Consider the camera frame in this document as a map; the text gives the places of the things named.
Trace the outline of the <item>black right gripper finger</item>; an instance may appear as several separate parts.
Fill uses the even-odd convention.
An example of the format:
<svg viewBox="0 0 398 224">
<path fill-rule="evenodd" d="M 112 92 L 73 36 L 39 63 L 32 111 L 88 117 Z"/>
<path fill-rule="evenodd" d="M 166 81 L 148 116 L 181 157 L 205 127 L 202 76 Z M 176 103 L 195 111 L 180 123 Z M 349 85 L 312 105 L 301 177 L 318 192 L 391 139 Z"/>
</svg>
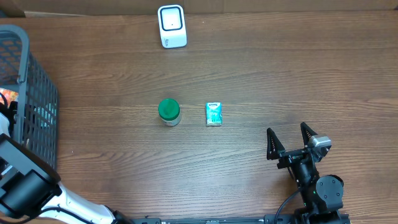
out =
<svg viewBox="0 0 398 224">
<path fill-rule="evenodd" d="M 275 132 L 271 128 L 267 128 L 267 160 L 279 159 L 284 152 L 285 147 L 279 141 Z"/>
<path fill-rule="evenodd" d="M 315 140 L 318 134 L 314 130 L 312 130 L 305 122 L 302 122 L 300 124 L 300 129 L 304 146 L 316 145 Z"/>
</svg>

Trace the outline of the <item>teal tissue pack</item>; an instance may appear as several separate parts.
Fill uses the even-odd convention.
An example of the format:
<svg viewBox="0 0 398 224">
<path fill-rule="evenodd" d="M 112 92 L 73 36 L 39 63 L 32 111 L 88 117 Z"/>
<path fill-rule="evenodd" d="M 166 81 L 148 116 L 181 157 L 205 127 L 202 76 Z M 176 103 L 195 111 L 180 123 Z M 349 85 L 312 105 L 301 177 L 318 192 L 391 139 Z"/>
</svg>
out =
<svg viewBox="0 0 398 224">
<path fill-rule="evenodd" d="M 205 106 L 206 125 L 221 126 L 223 123 L 221 102 L 208 102 Z"/>
</svg>

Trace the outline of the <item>green lid jar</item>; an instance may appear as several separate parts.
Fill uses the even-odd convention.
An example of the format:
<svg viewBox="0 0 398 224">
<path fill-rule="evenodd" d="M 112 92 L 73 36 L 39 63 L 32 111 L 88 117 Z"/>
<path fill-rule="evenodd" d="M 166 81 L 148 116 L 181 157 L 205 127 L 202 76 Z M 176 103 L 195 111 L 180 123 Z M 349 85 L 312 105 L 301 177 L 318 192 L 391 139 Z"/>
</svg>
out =
<svg viewBox="0 0 398 224">
<path fill-rule="evenodd" d="M 159 103 L 158 113 L 167 126 L 176 126 L 181 120 L 180 105 L 172 98 L 166 98 Z"/>
</svg>

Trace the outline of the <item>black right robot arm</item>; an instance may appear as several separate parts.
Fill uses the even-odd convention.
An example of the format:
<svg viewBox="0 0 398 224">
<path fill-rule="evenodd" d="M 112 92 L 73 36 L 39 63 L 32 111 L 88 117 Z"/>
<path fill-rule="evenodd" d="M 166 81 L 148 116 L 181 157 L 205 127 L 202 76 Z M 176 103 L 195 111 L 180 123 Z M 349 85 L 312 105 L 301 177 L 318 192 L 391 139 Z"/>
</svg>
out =
<svg viewBox="0 0 398 224">
<path fill-rule="evenodd" d="M 282 202 L 273 215 L 265 215 L 265 223 L 296 224 L 343 224 L 350 223 L 348 215 L 342 215 L 343 180 L 337 175 L 320 176 L 316 163 L 330 151 L 331 139 L 317 134 L 306 123 L 300 124 L 303 148 L 286 151 L 275 132 L 267 128 L 267 159 L 277 160 L 278 169 L 288 169 L 290 177 L 297 184 L 297 190 Z M 290 215 L 282 215 L 286 204 L 296 195 L 301 195 L 303 207 Z"/>
</svg>

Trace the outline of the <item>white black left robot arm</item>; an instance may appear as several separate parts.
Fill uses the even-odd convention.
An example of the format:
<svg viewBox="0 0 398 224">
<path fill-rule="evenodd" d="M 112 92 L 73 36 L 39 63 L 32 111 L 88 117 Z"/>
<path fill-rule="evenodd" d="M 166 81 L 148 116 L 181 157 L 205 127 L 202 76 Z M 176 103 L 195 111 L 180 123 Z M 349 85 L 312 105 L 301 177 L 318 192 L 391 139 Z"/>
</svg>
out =
<svg viewBox="0 0 398 224">
<path fill-rule="evenodd" d="M 1 115 L 1 213 L 27 223 L 37 217 L 64 223 L 131 223 L 117 210 L 87 201 L 68 190 L 46 162 L 9 136 Z"/>
</svg>

